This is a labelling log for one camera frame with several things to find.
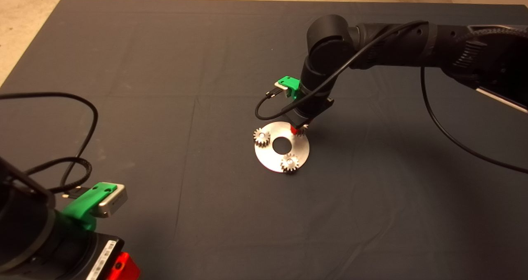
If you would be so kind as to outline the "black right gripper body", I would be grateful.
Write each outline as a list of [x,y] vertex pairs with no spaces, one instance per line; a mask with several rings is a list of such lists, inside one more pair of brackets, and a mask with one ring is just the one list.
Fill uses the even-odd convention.
[[314,96],[307,103],[286,112],[282,117],[294,128],[301,128],[310,124],[315,117],[332,107],[333,104],[334,100],[329,96]]

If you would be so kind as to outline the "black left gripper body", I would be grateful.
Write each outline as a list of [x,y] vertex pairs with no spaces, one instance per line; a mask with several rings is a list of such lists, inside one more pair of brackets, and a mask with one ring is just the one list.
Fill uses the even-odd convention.
[[125,241],[116,235],[85,232],[59,244],[51,259],[53,280],[105,280]]

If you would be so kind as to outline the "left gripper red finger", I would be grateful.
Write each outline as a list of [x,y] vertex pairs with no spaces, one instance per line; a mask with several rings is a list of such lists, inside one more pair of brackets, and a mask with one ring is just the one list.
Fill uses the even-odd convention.
[[107,280],[139,280],[140,269],[128,252],[121,252],[115,260]]

